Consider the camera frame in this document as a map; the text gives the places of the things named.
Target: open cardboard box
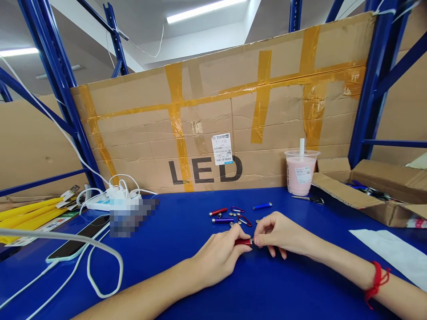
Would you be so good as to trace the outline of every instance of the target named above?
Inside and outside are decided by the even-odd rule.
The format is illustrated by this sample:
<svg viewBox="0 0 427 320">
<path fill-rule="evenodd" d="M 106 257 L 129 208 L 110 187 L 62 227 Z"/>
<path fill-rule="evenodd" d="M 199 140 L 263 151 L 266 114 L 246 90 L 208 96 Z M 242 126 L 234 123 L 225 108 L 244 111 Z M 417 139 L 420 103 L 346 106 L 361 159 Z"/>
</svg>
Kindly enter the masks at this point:
<svg viewBox="0 0 427 320">
<path fill-rule="evenodd" d="M 353 170 L 347 158 L 319 159 L 313 185 L 389 227 L 427 228 L 427 171 L 362 160 Z M 352 180 L 405 204 L 381 201 L 344 183 Z"/>
</svg>

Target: blue metal shelving rack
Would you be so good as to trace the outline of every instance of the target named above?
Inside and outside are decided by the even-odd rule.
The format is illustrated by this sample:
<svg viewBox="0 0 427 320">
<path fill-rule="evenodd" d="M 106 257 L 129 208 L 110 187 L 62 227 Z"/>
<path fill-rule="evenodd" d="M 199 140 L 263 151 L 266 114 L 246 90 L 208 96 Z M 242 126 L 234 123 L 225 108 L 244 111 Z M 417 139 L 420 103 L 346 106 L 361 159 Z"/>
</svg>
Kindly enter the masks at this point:
<svg viewBox="0 0 427 320">
<path fill-rule="evenodd" d="M 326 22 L 334 21 L 343 0 L 335 0 Z M 396 64 L 409 9 L 415 0 L 366 0 L 365 11 L 378 11 L 365 80 L 354 123 L 348 158 L 354 168 L 369 159 L 375 145 L 427 148 L 427 141 L 376 140 L 381 114 L 390 87 L 427 51 L 427 32 Z M 291 0 L 289 32 L 297 31 L 301 22 L 302 0 Z"/>
<path fill-rule="evenodd" d="M 77 83 L 65 53 L 50 4 L 48 0 L 17 1 L 19 2 L 34 42 L 40 51 L 40 57 L 55 96 L 60 101 L 60 109 L 64 119 L 54 113 L 52 113 L 52 115 L 58 124 L 73 138 L 83 160 L 94 170 L 98 171 L 97 164 L 81 125 L 76 106 L 71 97 L 70 88 L 77 86 Z M 129 72 L 112 6 L 110 4 L 108 4 L 107 7 L 104 6 L 105 15 L 107 17 L 107 21 L 105 21 L 85 0 L 77 1 L 111 34 L 117 57 L 117 65 L 112 77 L 118 76 L 119 73 L 121 75 L 128 74 Z M 396 64 L 397 53 L 411 11 L 406 12 L 399 19 L 396 19 L 396 17 L 412 6 L 414 2 L 415 0 L 366 0 L 365 11 L 378 10 L 379 14 L 372 38 L 365 80 L 350 145 L 349 160 L 352 167 L 362 159 L 369 159 L 374 145 L 427 148 L 427 141 L 375 139 L 388 89 L 427 51 L 426 33 Z M 334 1 L 326 22 L 331 22 L 336 19 L 342 3 L 343 0 Z M 302 0 L 291 0 L 289 32 L 300 29 L 301 14 Z M 3 100 L 11 101 L 12 98 L 5 85 L 8 85 L 45 114 L 36 102 L 38 99 L 28 94 L 20 83 L 15 81 L 7 72 L 0 68 L 0 94 Z M 102 180 L 97 175 L 94 175 L 87 168 L 83 168 L 59 176 L 1 190 L 0 196 L 33 188 L 80 173 L 86 173 L 92 187 L 97 187 L 101 190 L 105 189 Z"/>
<path fill-rule="evenodd" d="M 0 68 L 0 93 L 5 101 L 12 101 L 10 94 L 5 85 L 8 85 L 15 92 L 21 95 L 40 112 L 46 115 L 45 111 L 40 108 L 39 104 L 53 116 L 55 121 L 66 131 L 72 138 L 77 150 L 79 151 L 82 159 L 95 171 L 99 172 L 95 158 L 93 157 L 92 150 L 87 140 L 85 131 L 80 121 L 77 108 L 74 104 L 70 88 L 76 87 L 77 82 L 71 69 L 71 64 L 65 52 L 58 27 L 56 25 L 55 17 L 53 16 L 52 8 L 48 0 L 17 0 L 21 11 L 24 15 L 25 21 L 34 39 L 34 43 L 40 52 L 40 58 L 49 78 L 55 97 L 59 101 L 59 107 L 63 119 L 53 113 L 46 105 L 40 102 L 37 98 L 30 95 L 24 87 L 12 78 L 6 71 Z M 85 0 L 77 0 L 89 13 L 100 22 L 111 34 L 114 49 L 117 56 L 117 67 L 114 70 L 113 77 L 128 74 L 123 48 L 119 37 L 116 19 L 114 16 L 113 7 L 108 4 L 104 6 L 107 21 L 105 22 L 88 4 Z M 102 179 L 92 173 L 89 169 L 83 166 L 83 169 L 68 172 L 58 176 L 34 181 L 28 184 L 0 190 L 0 196 L 6 196 L 15 192 L 23 191 L 33 187 L 40 186 L 49 182 L 57 181 L 60 179 L 68 178 L 70 176 L 85 173 L 88 181 L 93 188 L 105 190 Z"/>
</svg>

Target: blue table surface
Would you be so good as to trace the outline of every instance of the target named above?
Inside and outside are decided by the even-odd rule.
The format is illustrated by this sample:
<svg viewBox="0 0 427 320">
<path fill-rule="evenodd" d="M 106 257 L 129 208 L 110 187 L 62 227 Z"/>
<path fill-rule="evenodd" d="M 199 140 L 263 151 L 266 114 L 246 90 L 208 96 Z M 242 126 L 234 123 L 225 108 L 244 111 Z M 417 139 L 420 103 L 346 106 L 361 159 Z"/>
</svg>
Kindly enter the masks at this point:
<svg viewBox="0 0 427 320">
<path fill-rule="evenodd" d="M 389 230 L 422 252 L 427 252 L 427 230 L 388 228 L 363 213 L 351 209 L 322 191 L 312 193 L 325 206 L 291 198 L 284 188 L 175 193 L 156 196 L 159 209 L 130 238 L 103 240 L 123 257 L 121 289 L 154 276 L 181 260 L 193 256 L 212 233 L 228 230 L 228 224 L 212 224 L 212 210 L 237 206 L 253 227 L 242 225 L 253 235 L 255 220 L 280 211 L 323 239 L 366 260 L 378 261 L 383 268 L 406 279 L 384 259 L 348 232 L 352 229 Z M 254 211 L 252 206 L 271 202 L 273 207 Z M 102 215 L 92 211 L 87 216 Z M 77 217 L 60 226 L 59 232 L 77 233 L 87 222 Z M 39 275 L 45 258 L 63 241 L 38 239 L 0 263 L 0 304 Z M 69 319 L 98 303 L 86 276 L 86 260 L 64 289 L 34 319 Z M 76 259 L 58 264 L 0 311 L 1 319 L 26 319 L 65 281 Z M 91 270 L 101 292 L 115 289 L 117 260 L 96 249 Z M 240 257 L 231 276 L 221 283 L 178 301 L 159 319 L 395 319 L 390 311 L 372 300 L 370 310 L 362 290 L 328 267 L 296 254 L 273 259 L 267 248 Z"/>
</svg>

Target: yellow foam tube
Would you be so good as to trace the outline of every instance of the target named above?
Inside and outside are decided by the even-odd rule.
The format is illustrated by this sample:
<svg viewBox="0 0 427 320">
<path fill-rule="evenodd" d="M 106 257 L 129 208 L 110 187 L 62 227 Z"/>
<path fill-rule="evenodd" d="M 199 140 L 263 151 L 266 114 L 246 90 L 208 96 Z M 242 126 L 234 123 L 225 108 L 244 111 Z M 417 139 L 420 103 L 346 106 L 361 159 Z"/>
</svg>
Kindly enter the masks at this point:
<svg viewBox="0 0 427 320">
<path fill-rule="evenodd" d="M 67 208 L 64 209 L 54 209 L 52 211 L 46 212 L 38 217 L 32 218 L 28 221 L 25 221 L 12 229 L 18 229 L 18 230 L 36 230 L 38 227 L 41 227 L 45 223 L 49 222 L 50 220 L 56 218 L 57 216 L 60 216 L 64 212 L 67 212 Z M 14 236 L 0 236 L 0 243 L 9 244 L 16 239 L 19 239 L 19 237 Z"/>
<path fill-rule="evenodd" d="M 28 204 L 26 206 L 22 206 L 19 208 L 10 209 L 7 211 L 0 212 L 0 221 L 6 220 L 8 218 L 12 218 L 14 216 L 21 216 L 25 213 L 49 206 L 51 204 L 57 204 L 62 201 L 62 198 L 55 198 L 46 201 L 37 202 L 34 204 Z"/>
<path fill-rule="evenodd" d="M 21 223 L 24 223 L 25 221 L 28 221 L 32 218 L 35 218 L 37 216 L 40 216 L 44 213 L 47 213 L 49 211 L 54 210 L 56 207 L 54 204 L 47 206 L 47 207 L 43 207 L 40 209 L 37 209 L 33 212 L 30 213 L 26 213 L 24 215 L 21 216 L 15 216 L 12 218 L 8 218 L 6 220 L 0 221 L 0 228 L 13 228 L 16 227 L 17 225 L 20 225 Z"/>
</svg>

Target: fluorescent light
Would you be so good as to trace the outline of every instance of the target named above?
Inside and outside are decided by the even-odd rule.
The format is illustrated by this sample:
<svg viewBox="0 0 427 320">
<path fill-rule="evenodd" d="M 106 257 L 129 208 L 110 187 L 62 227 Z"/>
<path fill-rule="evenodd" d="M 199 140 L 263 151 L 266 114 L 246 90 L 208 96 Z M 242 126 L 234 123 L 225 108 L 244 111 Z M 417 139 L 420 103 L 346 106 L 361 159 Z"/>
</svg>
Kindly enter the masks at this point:
<svg viewBox="0 0 427 320">
<path fill-rule="evenodd" d="M 194 16 L 199 16 L 203 13 L 212 12 L 214 10 L 222 9 L 222 8 L 231 6 L 233 4 L 238 4 L 246 1 L 247 0 L 223 0 L 223 1 L 212 3 L 212 4 L 208 4 L 203 7 L 195 8 L 193 10 L 185 11 L 183 13 L 178 13 L 176 15 L 167 17 L 167 20 L 168 20 L 168 23 L 171 24 L 177 21 L 194 17 Z"/>
<path fill-rule="evenodd" d="M 79 64 L 76 64 L 75 66 L 72 66 L 71 69 L 73 71 L 77 71 L 77 70 L 80 70 L 80 69 L 84 69 L 84 67 L 82 67 Z M 36 79 L 38 79 L 38 80 L 47 79 L 47 78 L 48 78 L 48 75 L 46 73 L 43 74 L 43 75 L 39 75 L 39 76 L 36 77 Z"/>
<path fill-rule="evenodd" d="M 2 57 L 8 57 L 8 56 L 21 56 L 24 54 L 31 54 L 31 53 L 39 53 L 37 48 L 25 48 L 25 49 L 17 49 L 17 50 L 7 50 L 7 51 L 0 51 L 0 56 Z"/>
</svg>

